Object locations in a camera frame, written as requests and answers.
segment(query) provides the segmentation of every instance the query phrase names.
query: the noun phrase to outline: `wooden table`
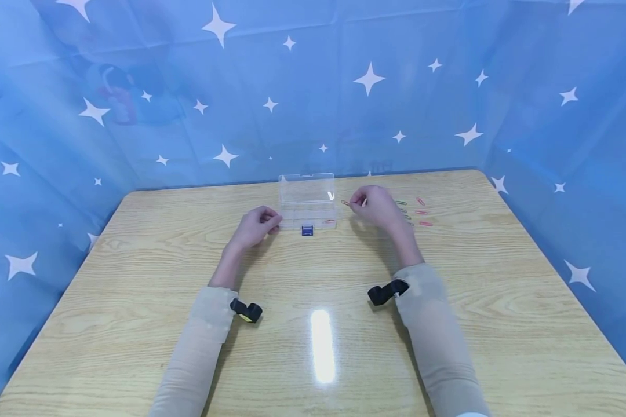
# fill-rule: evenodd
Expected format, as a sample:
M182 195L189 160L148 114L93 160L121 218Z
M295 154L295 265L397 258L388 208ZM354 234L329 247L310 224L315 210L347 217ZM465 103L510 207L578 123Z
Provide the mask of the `wooden table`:
M416 197L426 201L433 227L416 225L417 240L445 277L496 416L626 416L625 365L476 171L336 180L336 229L262 243L241 297L264 316L234 320L208 416L426 413L393 303L367 303L366 290L397 266L388 240L340 203L363 184L391 188L414 219ZM242 214L263 203L278 207L277 184L126 197L11 379L0 416L145 416L195 294Z

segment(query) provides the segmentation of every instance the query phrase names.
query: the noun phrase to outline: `white star pattern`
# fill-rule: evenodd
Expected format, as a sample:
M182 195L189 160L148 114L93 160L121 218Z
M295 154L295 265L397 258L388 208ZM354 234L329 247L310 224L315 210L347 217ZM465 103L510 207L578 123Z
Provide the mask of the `white star pattern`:
M371 87L373 87L375 83L381 82L383 79L385 79L384 76L374 74L373 62L369 62L369 69L366 71L366 74L354 80L353 83L364 84L364 87L366 89L366 95L369 96L369 93L371 92Z
M268 108L269 111L271 111L272 113L274 113L274 107L276 105L278 105L278 103L275 103L275 102L271 101L271 97L267 97L267 102L263 106Z
M568 281L568 284L573 284L575 282L581 282L582 284L586 285L587 287L589 287L589 289L593 292L595 292L596 290L594 289L594 286L591 285L591 282L589 282L589 271L591 270L591 268L576 268L573 267L573 265L568 262L567 260L563 260L565 262L566 265L568 265L568 269L570 269L570 281Z
M231 160L233 160L234 158L238 157L239 155L233 155L233 154L229 153L225 149L225 145L221 145L221 146L223 147L222 152L220 153L220 155L217 155L217 156L215 156L213 158L214 159L218 159L218 160L224 162L225 165L228 166L228 168L229 168Z
M202 27L202 29L213 32L213 34L216 35L216 38L218 38L218 41L220 41L220 46L225 49L225 34L236 25L234 23L222 21L218 15L215 4L211 3L211 8L213 9L213 18L211 22L208 22L206 26Z
M199 102L199 100L197 101L197 104L195 104L195 106L193 107L193 109L195 110L199 110L199 113L204 114L204 109L206 109L206 107L208 107L207 105L203 105L202 103Z
M559 93L563 97L562 106L568 101L577 101L577 96L575 95L576 91L577 87L573 87L573 89L569 92Z
M97 238L99 236L95 236L92 233L86 233L86 235L88 235L88 238L90 239L90 246L88 247L88 250L90 251L91 249L93 249L93 246L95 246L95 242L97 242Z
M478 83L478 88L480 88L480 84L482 84L482 82L487 78L489 77L485 75L485 70L482 70L480 75L478 75L478 78L475 79L475 82Z
M79 12L79 14L83 16L84 19L86 19L88 23L90 23L88 14L86 14L86 3L88 3L89 1L90 0L56 0L56 3L72 6L77 10L77 12Z
M435 73L437 68L442 67L442 63L438 62L438 58L436 58L436 61L434 61L431 65L428 65L428 67L431 69L432 73Z
M6 162L0 162L2 163L2 167L4 167L4 169L2 170L2 175L7 175L7 174L11 174L11 175L15 175L15 176L20 176L19 172L17 171L17 169L19 168L19 163L6 163Z
M7 275L7 281L11 281L12 278L19 272L29 273L35 275L35 269L32 268L32 263L37 259L37 252L28 256L28 258L17 258L16 256L5 255L5 258L9 261L9 274Z
M292 52L292 47L294 46L295 43L296 42L290 39L290 36L288 35L287 40L285 41L283 45L285 45L288 49L290 49L290 52Z
M492 182L494 183L494 188L496 188L496 191L497 191L498 193L500 193L500 192L504 192L504 193L506 193L506 194L507 194L507 193L508 193L508 190L507 190L507 189L505 189L505 185L503 185L503 181L505 181L505 175L504 175L504 176L502 176L502 177L501 177L501 178L499 178L499 179L496 179L496 178L492 177Z
M104 126L102 116L105 115L110 109L100 109L98 107L95 107L90 101L86 100L86 97L84 97L83 100L86 102L86 109L79 113L79 115L85 118L93 118L102 126Z
M459 136L462 137L464 139L464 146L468 145L471 143L472 140L484 135L484 133L480 133L479 131L477 131L477 126L478 124L475 123L473 124L473 127L471 128L470 131L466 131L463 133L457 133L454 136Z
M570 14L573 12L573 10L577 9L578 5L581 5L582 3L584 3L584 0L568 0L568 15L570 16Z
M392 136L392 139L396 139L396 143L400 144L401 143L401 139L403 139L404 137L406 137L406 135L401 133L401 131L398 131L398 133L395 136Z

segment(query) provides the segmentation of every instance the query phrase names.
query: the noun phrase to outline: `beige sleeve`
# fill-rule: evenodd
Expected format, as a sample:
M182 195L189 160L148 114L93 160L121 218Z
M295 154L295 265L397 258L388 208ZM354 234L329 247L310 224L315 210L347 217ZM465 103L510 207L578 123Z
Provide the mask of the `beige sleeve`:
M473 412L489 416L441 278L427 264L403 268L394 278L410 286L396 298L396 306L410 333L417 367L436 417Z
M204 287L192 306L149 417L199 417L206 404L220 348L228 336L238 297L226 288Z

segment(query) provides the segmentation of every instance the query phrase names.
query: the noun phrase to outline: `plastic box lid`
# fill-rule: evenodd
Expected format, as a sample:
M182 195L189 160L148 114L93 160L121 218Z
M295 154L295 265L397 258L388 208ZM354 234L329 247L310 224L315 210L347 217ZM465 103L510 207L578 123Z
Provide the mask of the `plastic box lid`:
M279 199L283 216L281 229L334 229L336 227L336 190L334 174L281 175Z

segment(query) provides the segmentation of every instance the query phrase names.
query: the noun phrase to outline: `blue backdrop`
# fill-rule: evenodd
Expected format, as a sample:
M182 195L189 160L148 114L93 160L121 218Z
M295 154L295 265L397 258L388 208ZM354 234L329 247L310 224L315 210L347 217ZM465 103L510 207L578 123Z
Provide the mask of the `blue backdrop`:
M464 167L626 362L626 0L2 0L0 392L135 189Z

